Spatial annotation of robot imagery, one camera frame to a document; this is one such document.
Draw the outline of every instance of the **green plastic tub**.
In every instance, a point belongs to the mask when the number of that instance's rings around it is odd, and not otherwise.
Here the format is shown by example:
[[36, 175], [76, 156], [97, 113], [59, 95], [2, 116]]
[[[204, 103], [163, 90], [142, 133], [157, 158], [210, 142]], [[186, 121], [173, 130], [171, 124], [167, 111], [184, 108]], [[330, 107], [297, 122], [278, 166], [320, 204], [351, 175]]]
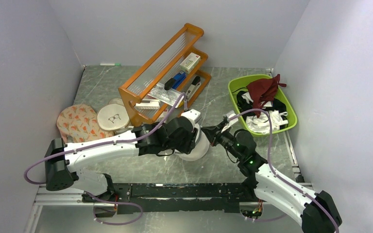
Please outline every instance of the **green plastic tub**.
[[[255, 74], [255, 75], [248, 75], [243, 76], [240, 78], [236, 78], [234, 80], [231, 80], [228, 84], [228, 92], [229, 97], [231, 97], [231, 101], [234, 104], [234, 110], [236, 113], [239, 113], [239, 109], [237, 106], [237, 96], [235, 96], [239, 91], [235, 92], [236, 90], [246, 87], [251, 82], [258, 80], [258, 79], [270, 79], [271, 77], [265, 74]], [[281, 88], [278, 87], [278, 92], [275, 95], [275, 98], [279, 99], [282, 103], [284, 103], [287, 106], [287, 112], [288, 112], [288, 127], [282, 130], [274, 131], [272, 133], [280, 133], [284, 132], [285, 130], [289, 130], [293, 128], [297, 124], [297, 115], [294, 112], [294, 109], [292, 108], [291, 104], [289, 103], [287, 97], [285, 97], [284, 93], [282, 92]], [[262, 133], [255, 133], [248, 129], [247, 124], [245, 123], [245, 120], [242, 116], [239, 117], [239, 121], [241, 122], [242, 126], [248, 130], [253, 136], [266, 136], [267, 134]]]

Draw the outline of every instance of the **pile of clothes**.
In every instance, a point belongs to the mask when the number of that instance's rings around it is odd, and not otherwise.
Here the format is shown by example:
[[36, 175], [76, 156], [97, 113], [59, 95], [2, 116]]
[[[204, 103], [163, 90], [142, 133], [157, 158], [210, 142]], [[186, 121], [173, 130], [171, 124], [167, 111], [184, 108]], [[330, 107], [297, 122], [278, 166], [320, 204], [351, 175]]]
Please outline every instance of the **pile of clothes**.
[[[240, 112], [253, 108], [268, 111], [273, 131], [281, 130], [288, 126], [287, 107], [275, 98], [278, 86], [287, 86], [279, 83], [279, 80], [279, 74], [272, 79], [259, 79], [246, 86], [248, 91], [239, 91], [237, 94], [237, 106]], [[270, 132], [270, 124], [264, 113], [250, 112], [242, 115], [242, 117], [251, 131], [263, 134]]]

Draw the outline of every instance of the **orange patterned fabric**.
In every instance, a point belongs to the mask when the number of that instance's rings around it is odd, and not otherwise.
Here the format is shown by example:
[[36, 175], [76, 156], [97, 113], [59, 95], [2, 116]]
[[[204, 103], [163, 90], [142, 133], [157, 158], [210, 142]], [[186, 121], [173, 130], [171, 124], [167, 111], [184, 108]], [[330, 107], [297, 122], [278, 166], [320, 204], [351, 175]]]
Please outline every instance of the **orange patterned fabric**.
[[99, 128], [95, 111], [85, 104], [73, 105], [63, 110], [56, 126], [64, 142], [68, 142], [67, 136], [72, 137], [74, 142], [88, 142], [114, 135], [113, 132]]

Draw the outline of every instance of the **marble table top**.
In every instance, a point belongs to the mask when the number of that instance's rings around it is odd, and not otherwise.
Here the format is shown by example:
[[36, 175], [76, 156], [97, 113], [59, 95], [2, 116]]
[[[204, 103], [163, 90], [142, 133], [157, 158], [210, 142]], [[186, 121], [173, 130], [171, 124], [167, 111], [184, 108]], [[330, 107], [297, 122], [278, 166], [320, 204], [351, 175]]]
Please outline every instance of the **marble table top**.
[[[87, 66], [74, 104], [88, 104], [98, 112], [110, 99], [119, 97], [118, 88], [138, 69], [135, 66]], [[202, 113], [203, 126], [220, 123], [222, 115], [233, 109], [227, 87], [230, 80], [265, 73], [264, 69], [257, 68], [204, 67], [202, 70], [210, 73], [212, 79], [191, 108]], [[237, 123], [231, 132], [240, 128], [241, 125]], [[285, 137], [284, 133], [273, 135], [272, 163], [279, 171], [293, 178]], [[268, 137], [254, 139], [256, 151], [266, 158]], [[194, 162], [184, 161], [177, 155], [144, 155], [100, 162], [90, 165], [88, 169], [111, 175], [115, 183], [240, 183], [245, 179], [221, 146], [209, 148], [203, 158]]]

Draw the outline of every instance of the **small box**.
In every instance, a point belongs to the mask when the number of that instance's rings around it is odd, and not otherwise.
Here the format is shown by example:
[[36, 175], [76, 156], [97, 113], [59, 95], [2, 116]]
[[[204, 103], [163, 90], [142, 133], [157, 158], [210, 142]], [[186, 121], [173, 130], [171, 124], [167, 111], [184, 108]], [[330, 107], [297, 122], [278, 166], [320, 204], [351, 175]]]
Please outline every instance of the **small box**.
[[181, 62], [179, 66], [181, 67], [182, 71], [189, 74], [191, 70], [193, 70], [195, 66], [198, 64], [200, 59], [201, 59], [201, 56], [196, 55], [192, 52], [188, 55], [188, 57], [186, 57], [185, 60]]

